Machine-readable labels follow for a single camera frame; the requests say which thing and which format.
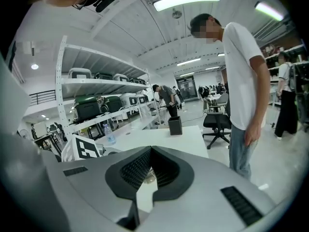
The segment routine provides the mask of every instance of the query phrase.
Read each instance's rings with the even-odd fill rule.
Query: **man's hand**
[[[261,124],[251,121],[245,132],[245,146],[248,147],[251,143],[258,140],[261,136]]]

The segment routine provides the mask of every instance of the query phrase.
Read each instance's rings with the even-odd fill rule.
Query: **equipment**
[[[74,101],[73,122],[80,123],[101,114],[96,97],[79,97]]]
[[[122,74],[114,75],[113,80],[115,80],[115,81],[122,81],[122,82],[128,82],[129,81],[127,76],[126,75],[122,75]]]
[[[131,107],[137,105],[137,98],[135,94],[127,93],[120,96],[122,105],[124,107]]]
[[[91,71],[85,68],[71,68],[69,78],[88,78],[91,79]]]
[[[135,78],[130,78],[129,82],[140,84],[140,80]]]
[[[144,104],[144,103],[146,103],[145,95],[137,94],[137,95],[135,95],[135,97],[137,99],[137,104]]]
[[[209,231],[246,231],[275,207],[264,192],[223,164],[171,148],[145,146],[57,162],[52,152],[38,154],[32,142],[16,135],[2,135],[1,141],[1,182],[42,230],[187,232],[194,225],[195,232],[205,226]],[[25,171],[10,167],[20,162]],[[151,196],[152,211],[139,226],[136,193],[150,168],[158,190]]]
[[[93,77],[95,79],[103,79],[103,80],[112,80],[112,75],[109,74],[102,74],[102,73],[96,73]]]
[[[139,81],[140,81],[140,84],[143,84],[143,85],[146,85],[146,82],[145,82],[145,80],[143,80],[143,79],[138,79]]]
[[[108,112],[118,112],[122,107],[121,99],[118,96],[110,96],[104,99],[103,107],[108,107]]]

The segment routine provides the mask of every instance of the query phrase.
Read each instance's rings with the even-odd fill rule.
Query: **plastic bottle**
[[[110,128],[109,124],[104,125],[104,133],[105,136],[107,137],[107,140],[110,144],[115,144],[116,143],[116,139],[114,137],[114,135],[112,134],[112,129]]]

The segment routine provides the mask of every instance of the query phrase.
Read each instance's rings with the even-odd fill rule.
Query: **doorway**
[[[197,98],[197,90],[193,76],[181,78],[176,81],[184,100]]]

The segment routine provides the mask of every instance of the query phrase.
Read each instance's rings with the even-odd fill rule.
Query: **black office chair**
[[[217,140],[217,138],[222,138],[224,141],[230,143],[230,141],[225,137],[225,135],[230,135],[230,132],[224,132],[225,129],[231,129],[232,123],[230,120],[230,101],[227,101],[226,113],[222,112],[210,112],[207,113],[207,116],[204,120],[204,127],[212,128],[213,133],[204,133],[204,136],[215,136],[212,142],[207,146],[207,149],[211,148],[211,145]]]

